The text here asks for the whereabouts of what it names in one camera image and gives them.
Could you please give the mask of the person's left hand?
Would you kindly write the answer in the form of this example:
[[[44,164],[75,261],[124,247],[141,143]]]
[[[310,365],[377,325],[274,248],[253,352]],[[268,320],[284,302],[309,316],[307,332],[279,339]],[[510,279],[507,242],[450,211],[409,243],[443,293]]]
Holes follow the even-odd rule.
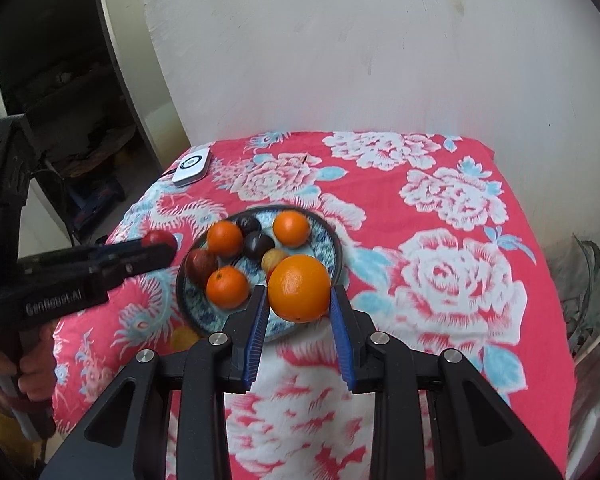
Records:
[[[0,351],[0,374],[16,376],[18,388],[32,402],[46,401],[55,390],[56,360],[53,355],[55,322],[46,324],[41,328],[40,341],[19,362],[13,363]],[[0,388],[0,407],[8,408],[7,396]]]

